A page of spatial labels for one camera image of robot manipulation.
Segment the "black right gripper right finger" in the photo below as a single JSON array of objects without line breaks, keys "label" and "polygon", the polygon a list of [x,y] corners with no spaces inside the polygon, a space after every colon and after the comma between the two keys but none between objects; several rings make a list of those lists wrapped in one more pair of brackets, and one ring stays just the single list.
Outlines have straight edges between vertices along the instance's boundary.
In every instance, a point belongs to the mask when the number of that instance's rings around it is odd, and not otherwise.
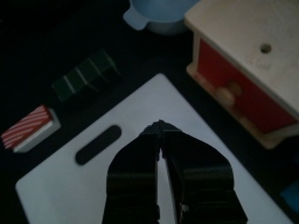
[{"label": "black right gripper right finger", "polygon": [[247,224],[229,161],[169,123],[159,130],[177,224]]}]

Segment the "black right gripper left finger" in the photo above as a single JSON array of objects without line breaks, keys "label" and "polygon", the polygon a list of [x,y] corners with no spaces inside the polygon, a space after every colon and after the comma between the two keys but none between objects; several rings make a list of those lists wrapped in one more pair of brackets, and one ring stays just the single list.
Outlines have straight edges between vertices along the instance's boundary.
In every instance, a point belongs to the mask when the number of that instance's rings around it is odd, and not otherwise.
[{"label": "black right gripper left finger", "polygon": [[159,224],[159,151],[159,122],[153,122],[119,151],[109,164],[101,224]]}]

